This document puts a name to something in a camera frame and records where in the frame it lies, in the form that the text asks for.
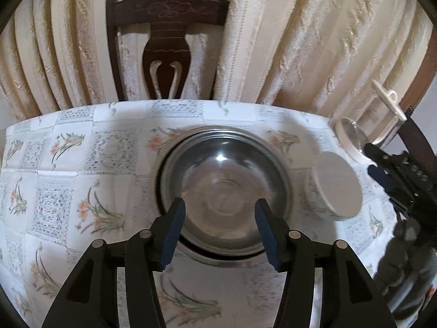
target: gloved hand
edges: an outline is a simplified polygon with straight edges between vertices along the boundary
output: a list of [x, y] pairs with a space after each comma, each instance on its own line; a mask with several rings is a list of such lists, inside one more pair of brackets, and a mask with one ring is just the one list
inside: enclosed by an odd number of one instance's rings
[[413, 245], [419, 233], [414, 219], [396, 224], [374, 277], [395, 320], [406, 320], [417, 312], [437, 274], [436, 250]]

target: tablecloth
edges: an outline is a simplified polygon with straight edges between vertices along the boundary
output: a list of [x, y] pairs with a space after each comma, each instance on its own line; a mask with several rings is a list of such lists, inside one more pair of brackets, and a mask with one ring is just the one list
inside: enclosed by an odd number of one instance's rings
[[[287, 221], [313, 240], [346, 240], [372, 274], [391, 238], [395, 214], [382, 188], [342, 150], [326, 118], [277, 107], [197, 100], [116, 102], [64, 110], [7, 129], [0, 174], [0, 282], [30, 327], [40, 327], [74, 265], [93, 239], [126, 240], [155, 218], [149, 175], [161, 149], [183, 131], [238, 127], [284, 157], [294, 194]], [[303, 179], [314, 156], [333, 151], [357, 173], [358, 216], [327, 222], [308, 208]], [[312, 324], [320, 314], [316, 275]], [[273, 326], [285, 274], [264, 257], [249, 267], [218, 268], [176, 250], [157, 290], [168, 327]], [[128, 327], [119, 269], [121, 327]]]

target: metal bowl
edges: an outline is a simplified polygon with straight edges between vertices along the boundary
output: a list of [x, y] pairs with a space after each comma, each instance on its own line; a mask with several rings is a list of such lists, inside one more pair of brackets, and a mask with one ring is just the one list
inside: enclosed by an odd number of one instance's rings
[[202, 127], [169, 151], [160, 198], [186, 203], [182, 237], [200, 252], [238, 259], [264, 250], [254, 217], [259, 198], [276, 216], [291, 208], [291, 185], [280, 158], [262, 139], [230, 127]]

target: curtain fold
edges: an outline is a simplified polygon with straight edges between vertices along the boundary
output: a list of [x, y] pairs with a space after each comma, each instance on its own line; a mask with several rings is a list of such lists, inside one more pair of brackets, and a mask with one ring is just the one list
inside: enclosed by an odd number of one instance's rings
[[[416, 0], [229, 0], [225, 27], [190, 25], [183, 98], [258, 102], [359, 121], [392, 121], [375, 78], [399, 100], [432, 24]], [[128, 100], [148, 99], [141, 60], [149, 25], [119, 29]], [[105, 0], [23, 0], [0, 37], [0, 98], [16, 120], [117, 101]]]

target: dark wooden chair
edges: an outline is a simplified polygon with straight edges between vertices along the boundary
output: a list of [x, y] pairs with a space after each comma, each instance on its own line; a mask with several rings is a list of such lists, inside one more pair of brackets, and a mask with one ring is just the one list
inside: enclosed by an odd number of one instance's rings
[[405, 112], [407, 120], [398, 130], [399, 137], [405, 144], [408, 153], [421, 163], [428, 171], [437, 171], [437, 157], [435, 156], [430, 143], [422, 133], [417, 124], [412, 120], [414, 110], [408, 107]]
[[106, 0], [106, 29], [109, 57], [119, 101], [125, 101], [119, 69], [117, 47], [118, 26], [150, 23], [150, 39], [143, 53], [143, 72], [151, 99], [157, 99], [150, 66], [161, 64], [156, 70], [161, 97], [168, 99], [175, 62], [182, 68], [175, 98], [180, 98], [190, 67], [191, 55], [185, 34], [189, 24], [224, 26], [228, 13], [226, 0]]

